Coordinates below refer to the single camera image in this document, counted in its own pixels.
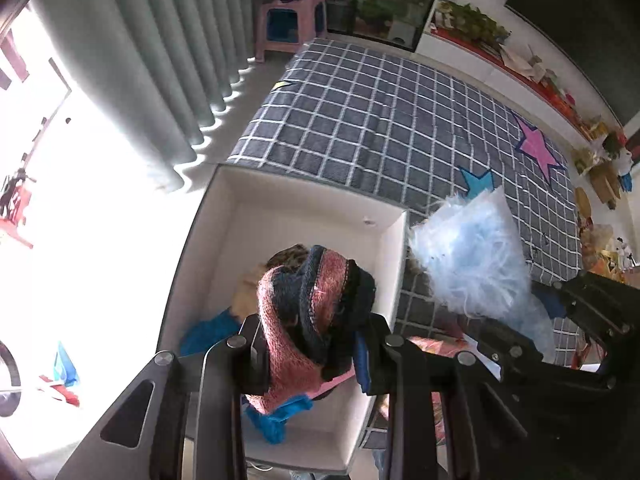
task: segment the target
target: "open box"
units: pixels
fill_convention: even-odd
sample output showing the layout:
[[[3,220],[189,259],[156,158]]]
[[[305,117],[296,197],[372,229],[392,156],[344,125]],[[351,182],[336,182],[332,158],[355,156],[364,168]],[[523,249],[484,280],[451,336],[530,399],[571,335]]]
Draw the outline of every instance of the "open box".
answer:
[[[296,243],[323,245],[370,272],[376,280],[372,311],[393,326],[407,221],[401,207],[347,187],[218,165],[178,263],[158,350],[177,352],[191,326],[229,307],[242,274]],[[246,458],[345,474],[373,401],[351,378],[290,419],[286,439],[277,445],[243,417]]]

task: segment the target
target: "screw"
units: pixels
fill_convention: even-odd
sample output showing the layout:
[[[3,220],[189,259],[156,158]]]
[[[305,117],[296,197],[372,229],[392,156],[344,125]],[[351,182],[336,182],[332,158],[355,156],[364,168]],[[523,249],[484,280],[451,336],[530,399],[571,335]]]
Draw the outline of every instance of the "screw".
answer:
[[[246,345],[246,339],[242,335],[233,335],[226,340],[226,345],[229,348],[242,348]]]
[[[162,352],[158,352],[156,357],[154,357],[154,362],[159,366],[167,366],[171,364],[171,361],[174,360],[174,355],[171,352],[167,352],[166,350]]]
[[[471,352],[460,352],[458,354],[458,362],[461,365],[473,366],[474,364],[476,364],[476,356]]]
[[[398,334],[389,334],[385,337],[385,344],[392,348],[398,348],[404,344],[404,337]]]
[[[511,354],[511,357],[513,357],[514,359],[517,359],[522,355],[522,348],[517,345],[512,346],[511,349],[509,350],[509,354]]]

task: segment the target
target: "cardboard box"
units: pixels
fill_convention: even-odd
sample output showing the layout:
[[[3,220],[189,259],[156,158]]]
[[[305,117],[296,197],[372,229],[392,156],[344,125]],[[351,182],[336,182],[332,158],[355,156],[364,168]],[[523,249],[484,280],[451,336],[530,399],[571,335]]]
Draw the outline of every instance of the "cardboard box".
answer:
[[[373,311],[393,326],[407,222],[401,207],[343,186],[218,165],[178,263],[158,348],[177,351],[194,323],[229,307],[243,273],[296,243],[323,245],[370,272],[376,280]],[[277,445],[244,420],[246,458],[345,474],[373,402],[351,378],[312,410],[294,416],[286,440]]]

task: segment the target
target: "blue star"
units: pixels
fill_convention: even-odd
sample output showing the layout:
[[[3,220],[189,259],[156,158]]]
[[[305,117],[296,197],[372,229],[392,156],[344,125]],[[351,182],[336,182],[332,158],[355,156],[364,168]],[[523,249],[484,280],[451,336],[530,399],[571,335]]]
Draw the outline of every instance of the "blue star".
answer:
[[[486,170],[482,175],[475,176],[469,170],[465,168],[458,168],[462,176],[465,177],[466,186],[469,191],[466,193],[466,197],[471,200],[482,193],[485,189],[493,191],[494,187],[494,174],[491,170]]]

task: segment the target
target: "bed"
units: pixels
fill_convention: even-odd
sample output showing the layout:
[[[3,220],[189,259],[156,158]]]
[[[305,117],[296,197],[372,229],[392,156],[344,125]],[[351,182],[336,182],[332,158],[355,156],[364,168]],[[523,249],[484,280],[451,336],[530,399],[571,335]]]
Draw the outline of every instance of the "bed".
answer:
[[[228,161],[384,197],[407,208],[411,224],[452,193],[503,186],[532,279],[567,280],[581,266],[573,187],[553,143],[474,86],[371,48],[305,45]],[[396,332],[429,337],[449,317],[407,267]],[[577,327],[558,319],[555,329],[556,364],[565,365]],[[364,447],[385,447],[380,419],[370,422]]]

